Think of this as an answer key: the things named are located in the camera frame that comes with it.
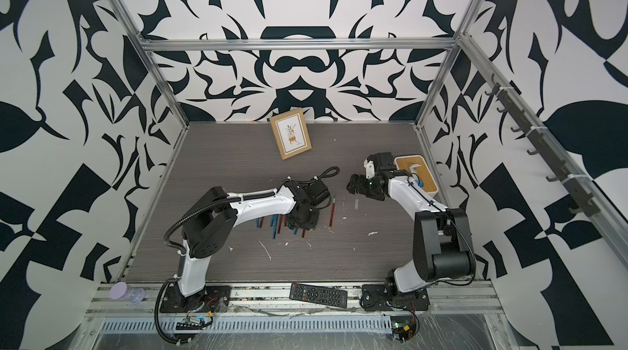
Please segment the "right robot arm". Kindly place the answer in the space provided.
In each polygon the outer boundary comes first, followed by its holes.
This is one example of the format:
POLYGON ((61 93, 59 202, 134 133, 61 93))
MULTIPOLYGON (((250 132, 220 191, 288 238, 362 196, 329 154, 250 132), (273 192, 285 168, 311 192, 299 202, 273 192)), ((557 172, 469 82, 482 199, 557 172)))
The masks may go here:
POLYGON ((364 168, 365 173, 351 176, 348 192, 376 201, 391 199, 414 221, 412 258, 391 271, 392 291, 408 294, 438 282, 473 283, 477 259, 464 211, 436 201, 420 186, 417 174, 397 167, 390 152, 368 156, 364 168))

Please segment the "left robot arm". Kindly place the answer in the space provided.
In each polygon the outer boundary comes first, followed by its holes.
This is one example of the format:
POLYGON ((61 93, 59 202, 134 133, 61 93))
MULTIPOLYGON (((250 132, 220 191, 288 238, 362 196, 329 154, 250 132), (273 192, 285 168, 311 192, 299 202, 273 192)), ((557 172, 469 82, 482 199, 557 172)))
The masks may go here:
POLYGON ((284 215, 290 229, 311 231, 330 203, 330 191, 320 178, 288 179, 278 188, 243 194, 228 193, 220 186, 210 189, 163 237, 165 245, 182 258, 176 276, 179 294, 188 298, 205 288, 211 257, 224 247, 234 227, 284 215))

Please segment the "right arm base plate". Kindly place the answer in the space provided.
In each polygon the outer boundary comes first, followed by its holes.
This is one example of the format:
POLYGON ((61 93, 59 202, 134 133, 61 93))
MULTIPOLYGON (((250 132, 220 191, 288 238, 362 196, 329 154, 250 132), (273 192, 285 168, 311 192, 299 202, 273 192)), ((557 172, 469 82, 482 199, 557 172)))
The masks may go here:
POLYGON ((396 309, 424 312, 429 309, 427 289, 411 293, 395 293, 385 285, 362 285, 361 307, 368 312, 383 312, 396 309))

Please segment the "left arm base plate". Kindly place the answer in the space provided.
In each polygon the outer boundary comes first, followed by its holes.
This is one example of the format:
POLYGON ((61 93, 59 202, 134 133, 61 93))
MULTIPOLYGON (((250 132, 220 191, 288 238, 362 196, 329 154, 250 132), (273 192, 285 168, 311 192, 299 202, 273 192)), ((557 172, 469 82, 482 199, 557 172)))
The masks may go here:
POLYGON ((224 312, 231 299, 230 286, 206 286, 202 291, 184 297, 178 285, 169 285, 161 299, 159 312, 224 312))

